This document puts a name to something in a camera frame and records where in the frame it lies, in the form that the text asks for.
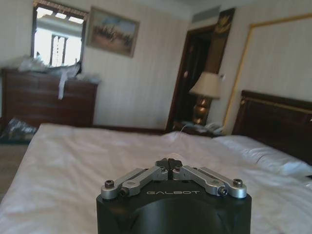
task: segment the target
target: mirror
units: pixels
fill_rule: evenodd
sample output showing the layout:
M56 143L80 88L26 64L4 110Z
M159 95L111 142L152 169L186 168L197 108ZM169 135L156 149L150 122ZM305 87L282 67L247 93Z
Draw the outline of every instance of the mirror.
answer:
M32 56L50 67L82 62L88 13L46 0L34 0Z

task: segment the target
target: table lamp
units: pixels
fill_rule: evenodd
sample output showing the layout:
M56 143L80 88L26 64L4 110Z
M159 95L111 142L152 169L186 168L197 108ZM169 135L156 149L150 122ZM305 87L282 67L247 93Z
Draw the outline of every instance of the table lamp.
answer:
M193 123L206 125L212 99L220 97L219 75L203 72L190 90L190 93L198 95L197 103L193 110Z

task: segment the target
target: nightstand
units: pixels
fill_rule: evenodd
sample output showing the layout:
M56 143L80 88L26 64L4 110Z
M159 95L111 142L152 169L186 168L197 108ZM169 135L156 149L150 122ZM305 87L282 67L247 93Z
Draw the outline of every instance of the nightstand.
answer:
M190 134L190 135L197 135L197 136L202 136L202 137L220 137L223 136L223 134L214 134L212 132L206 131L206 132L199 132L195 127L193 126L186 126L185 124L182 123L182 121L175 121L174 122L174 127L173 127L173 131L181 131L183 129L182 132Z

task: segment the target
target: gold wall trim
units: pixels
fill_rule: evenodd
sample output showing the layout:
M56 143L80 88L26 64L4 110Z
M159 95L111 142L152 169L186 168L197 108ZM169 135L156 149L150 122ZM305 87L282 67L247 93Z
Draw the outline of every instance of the gold wall trim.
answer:
M243 54L242 54L242 57L240 60L238 71L236 73L234 85L232 87L231 97L230 97L230 100L228 102L228 107L226 110L225 117L223 119L223 125L224 126L226 126L228 121L229 121L230 110L231 110L233 102L234 102L235 92L237 91L237 86L239 84L241 73L242 73L243 68L244 68L245 57L246 57L246 54L247 54L248 49L249 49L249 44L250 44L251 36L253 34L254 29L258 28L258 27L270 26L270 25L280 24L280 23L293 22L293 21L298 21L298 20L305 20L305 19L309 19L309 18L312 18L312 13L250 24L247 40L245 42L244 51L243 51Z

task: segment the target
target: floor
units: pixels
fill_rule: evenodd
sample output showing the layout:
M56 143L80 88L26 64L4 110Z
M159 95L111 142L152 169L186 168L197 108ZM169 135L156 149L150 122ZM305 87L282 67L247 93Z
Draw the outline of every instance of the floor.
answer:
M0 203L9 189L28 145L0 145Z

